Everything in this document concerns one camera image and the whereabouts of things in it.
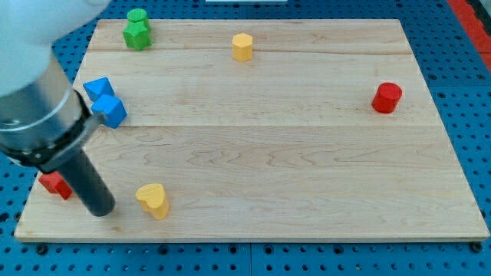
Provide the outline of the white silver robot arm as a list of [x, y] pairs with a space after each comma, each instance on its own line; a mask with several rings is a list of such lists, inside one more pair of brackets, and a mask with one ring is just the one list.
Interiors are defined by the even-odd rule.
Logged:
[[70, 142], [87, 108], [52, 44], [97, 17], [108, 0], [1, 1], [1, 150], [41, 166]]

